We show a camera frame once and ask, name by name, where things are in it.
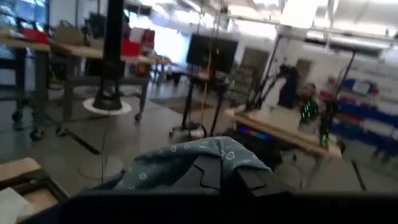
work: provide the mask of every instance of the wooden tabletop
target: wooden tabletop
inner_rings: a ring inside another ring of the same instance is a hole
[[[0,164],[0,181],[39,169],[41,166],[32,158]],[[23,197],[35,207],[36,213],[58,204],[57,199],[48,189],[40,189],[23,195]]]
[[[50,46],[48,44],[41,44],[35,42],[28,42],[24,40],[16,40],[7,37],[0,37],[0,44],[4,44],[8,47],[15,47],[15,48],[30,48],[32,50],[44,51],[49,52]]]
[[[261,111],[239,112],[230,108],[224,113],[235,121],[253,129],[264,131],[281,140],[290,142],[310,152],[329,157],[342,158],[336,136],[330,135],[328,149],[319,144],[319,138],[314,134],[303,133],[298,130],[300,113],[282,107],[268,108]]]
[[[60,52],[65,55],[73,55],[76,57],[86,57],[86,58],[103,58],[103,51],[100,49],[95,49],[92,47],[85,47],[85,46],[72,46],[72,45],[65,45],[65,44],[57,44],[51,43],[51,48],[54,51]],[[137,56],[137,57],[127,57],[121,56],[121,60],[125,62],[139,62],[139,63],[147,63],[147,64],[170,64],[167,60],[157,60],[151,57],[145,56]]]
[[[0,181],[39,169],[41,169],[41,166],[32,158],[0,164]]]

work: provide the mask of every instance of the round base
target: round base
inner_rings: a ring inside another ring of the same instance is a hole
[[[101,155],[94,156],[88,161],[84,162],[78,168],[79,172],[87,178],[100,180],[102,177],[104,179],[116,177],[123,170],[123,162],[119,158],[114,156],[108,156],[107,160],[105,157],[103,158],[106,164],[104,164],[104,169],[102,170],[101,157]]]
[[[122,108],[120,110],[111,110],[111,111],[95,108],[93,106],[94,101],[95,101],[95,98],[89,98],[83,102],[83,106],[90,112],[100,114],[100,115],[109,115],[109,116],[127,114],[128,112],[131,111],[131,106],[128,103],[126,103],[125,101],[121,101]]]

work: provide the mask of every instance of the wire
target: wire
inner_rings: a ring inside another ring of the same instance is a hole
[[[106,139],[106,133],[108,132],[108,124],[109,124],[110,116],[111,116],[111,111],[108,111],[108,117],[106,118],[106,121],[105,121],[105,129],[104,129],[104,134],[102,137],[102,146],[101,146],[101,184],[104,183],[104,167],[105,167],[104,150],[105,150],[105,139]]]
[[[214,24],[214,26],[213,26],[213,35],[214,35],[214,31],[215,31],[216,32],[216,38],[218,38],[218,28],[220,26],[220,15],[216,15],[216,17],[218,18],[218,21],[217,21],[217,25]],[[210,67],[211,67],[211,60],[212,60],[212,55],[211,55],[211,44],[212,44],[212,41],[213,41],[213,39],[210,39],[210,41],[209,41],[209,60],[208,60],[207,69],[206,69],[206,73],[207,73],[207,76],[209,78],[210,78]],[[206,99],[207,99],[207,84],[208,84],[208,82],[206,81],[205,82],[205,94],[203,95],[203,99],[202,99],[202,103],[201,103],[201,111],[200,111],[200,127],[199,127],[199,130],[203,131],[203,133],[204,133],[204,130],[203,130],[203,118],[205,116],[205,104],[206,104]]]

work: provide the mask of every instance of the caster wheel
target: caster wheel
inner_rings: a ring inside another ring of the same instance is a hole
[[[44,132],[43,131],[38,131],[38,130],[33,130],[30,134],[29,137],[32,141],[40,141],[43,139]]]
[[[141,114],[136,114],[134,119],[139,122],[141,120]]]
[[[22,119],[22,112],[21,111],[15,111],[12,114],[12,120],[14,122],[20,121]]]
[[[56,128],[55,134],[57,134],[57,136],[59,136],[59,137],[64,137],[68,134],[68,130],[66,128],[64,128],[63,126],[59,126]]]

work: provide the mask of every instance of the blue cloth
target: blue cloth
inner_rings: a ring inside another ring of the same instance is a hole
[[[256,155],[230,137],[214,137],[163,147],[135,158],[115,189],[151,189],[171,185],[199,155],[218,156],[221,178],[228,180],[237,167],[271,171]]]

